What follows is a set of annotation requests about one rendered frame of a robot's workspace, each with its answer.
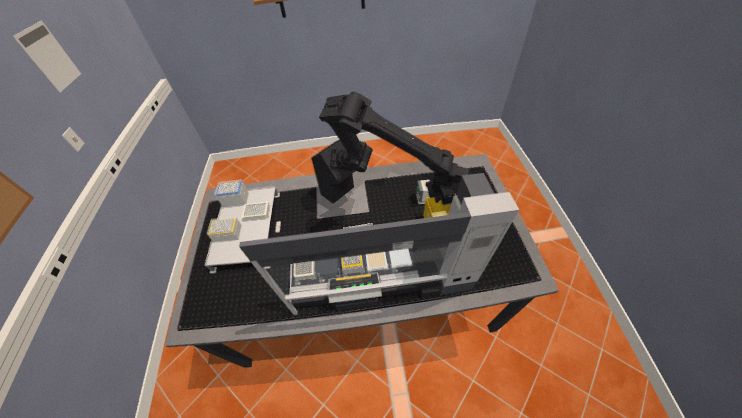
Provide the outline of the yellow open-top bin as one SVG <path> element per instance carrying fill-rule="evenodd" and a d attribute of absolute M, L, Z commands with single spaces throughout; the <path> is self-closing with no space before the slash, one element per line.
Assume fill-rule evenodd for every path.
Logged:
<path fill-rule="evenodd" d="M 429 202 L 429 204 L 428 204 L 428 202 Z M 451 204 L 449 204 L 449 205 L 443 205 L 441 203 L 441 200 L 438 203 L 435 203 L 434 197 L 433 198 L 426 198 L 423 216 L 424 216 L 424 218 L 433 217 L 432 213 L 434 213 L 434 212 L 441 212 L 441 211 L 446 211 L 446 214 L 448 215 L 449 214 L 449 211 L 450 211 L 450 207 L 451 207 Z"/>

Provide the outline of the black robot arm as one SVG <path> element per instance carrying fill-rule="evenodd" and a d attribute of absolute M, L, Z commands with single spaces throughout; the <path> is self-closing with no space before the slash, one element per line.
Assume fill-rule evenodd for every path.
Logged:
<path fill-rule="evenodd" d="M 371 102 L 358 92 L 327 98 L 319 118 L 321 121 L 330 122 L 328 124 L 345 147 L 343 151 L 332 149 L 330 166 L 349 171 L 366 171 L 373 149 L 366 142 L 359 141 L 355 135 L 363 129 L 419 159 L 435 172 L 437 180 L 449 179 L 442 183 L 434 178 L 432 189 L 435 194 L 440 192 L 442 204 L 451 204 L 455 196 L 451 187 L 452 181 L 460 183 L 461 176 L 469 175 L 470 169 L 460 167 L 456 163 L 452 164 L 454 156 L 449 150 L 431 146 L 377 114 L 370 107 Z"/>

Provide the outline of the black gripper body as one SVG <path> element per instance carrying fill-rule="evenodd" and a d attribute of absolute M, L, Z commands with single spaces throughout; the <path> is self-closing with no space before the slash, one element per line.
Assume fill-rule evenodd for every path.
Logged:
<path fill-rule="evenodd" d="M 435 176 L 434 176 L 434 178 L 435 178 Z M 446 180 L 446 181 L 439 181 L 439 180 L 437 180 L 437 179 L 435 178 L 435 180 L 436 180 L 436 181 L 438 181 L 438 182 L 442 182 L 442 183 L 443 183 L 443 182 L 447 182 L 447 181 L 448 181 L 449 179 L 448 179 L 448 180 Z M 426 183 L 425 183 L 425 185 L 426 185 L 426 187 L 427 187 L 427 189 L 428 189 L 428 193 L 429 193 L 429 197 L 430 197 L 430 198 L 433 198 L 433 197 L 440 197 L 440 194 L 439 194 L 439 193 L 436 193 L 436 194 L 434 193 L 434 191 L 433 191 L 433 189 L 432 189 L 432 181 L 428 181 L 428 182 L 426 182 Z"/>

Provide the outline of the white box with label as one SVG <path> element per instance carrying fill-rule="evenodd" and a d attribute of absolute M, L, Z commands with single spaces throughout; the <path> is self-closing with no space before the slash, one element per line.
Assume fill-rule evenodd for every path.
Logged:
<path fill-rule="evenodd" d="M 430 198 L 428 189 L 425 185 L 427 181 L 429 180 L 421 180 L 417 182 L 416 196 L 417 196 L 418 204 L 425 204 L 426 198 Z"/>

